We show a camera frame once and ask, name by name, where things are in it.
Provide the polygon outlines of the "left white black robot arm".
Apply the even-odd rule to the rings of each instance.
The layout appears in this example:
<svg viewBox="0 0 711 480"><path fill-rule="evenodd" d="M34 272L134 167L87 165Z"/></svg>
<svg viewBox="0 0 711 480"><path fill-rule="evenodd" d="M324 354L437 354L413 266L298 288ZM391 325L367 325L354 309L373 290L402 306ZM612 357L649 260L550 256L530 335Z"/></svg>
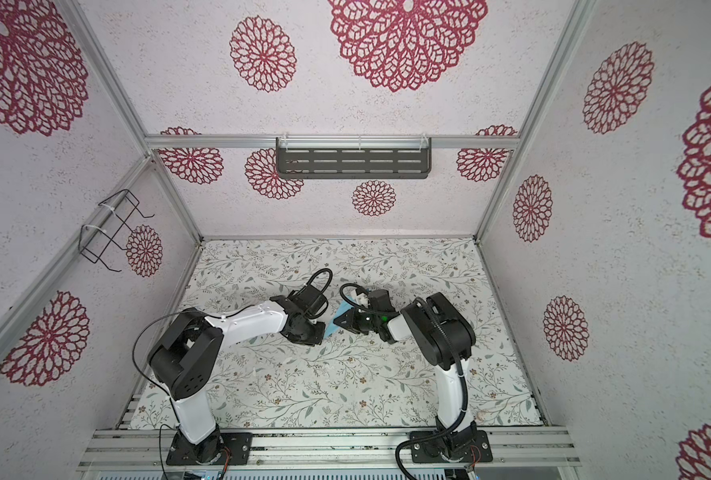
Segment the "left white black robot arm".
<svg viewBox="0 0 711 480"><path fill-rule="evenodd" d="M313 297L295 292L233 313L182 311L148 355L148 364L164 384L178 422L167 462L209 465L224 455L225 442L206 392L223 346L275 333L293 344L319 345L326 331L320 317L328 307L322 294Z"/></svg>

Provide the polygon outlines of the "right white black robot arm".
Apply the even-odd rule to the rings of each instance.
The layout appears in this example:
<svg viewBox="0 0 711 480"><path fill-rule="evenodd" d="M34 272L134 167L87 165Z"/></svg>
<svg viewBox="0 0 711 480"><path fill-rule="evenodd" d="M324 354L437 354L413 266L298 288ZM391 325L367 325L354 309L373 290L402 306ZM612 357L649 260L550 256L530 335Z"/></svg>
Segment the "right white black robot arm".
<svg viewBox="0 0 711 480"><path fill-rule="evenodd" d="M393 306L385 289L343 300L348 307L336 314L333 326L357 335L375 333L389 344L411 339L435 368L437 430L427 443L447 457L473 444L477 424L469 411L467 368L477 337L471 323L441 293L417 298L401 309Z"/></svg>

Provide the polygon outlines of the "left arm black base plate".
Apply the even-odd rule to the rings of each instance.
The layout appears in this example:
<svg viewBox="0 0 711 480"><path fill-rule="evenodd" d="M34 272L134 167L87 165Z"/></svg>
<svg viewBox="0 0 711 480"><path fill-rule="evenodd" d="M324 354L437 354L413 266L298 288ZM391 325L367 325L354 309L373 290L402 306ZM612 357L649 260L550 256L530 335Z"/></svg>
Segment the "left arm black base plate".
<svg viewBox="0 0 711 480"><path fill-rule="evenodd" d="M254 436L251 433L211 434L193 444L178 432L165 461L167 466L247 465Z"/></svg>

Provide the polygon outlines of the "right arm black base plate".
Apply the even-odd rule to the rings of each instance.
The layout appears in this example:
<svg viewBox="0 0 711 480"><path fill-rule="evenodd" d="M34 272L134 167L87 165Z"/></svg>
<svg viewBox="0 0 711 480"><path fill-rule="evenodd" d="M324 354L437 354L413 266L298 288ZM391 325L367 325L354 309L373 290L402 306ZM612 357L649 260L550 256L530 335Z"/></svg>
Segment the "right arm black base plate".
<svg viewBox="0 0 711 480"><path fill-rule="evenodd" d="M489 463L493 461L493 450L489 437L483 430L467 428L436 440L423 442L429 431L413 431L411 440L411 460L413 463Z"/></svg>

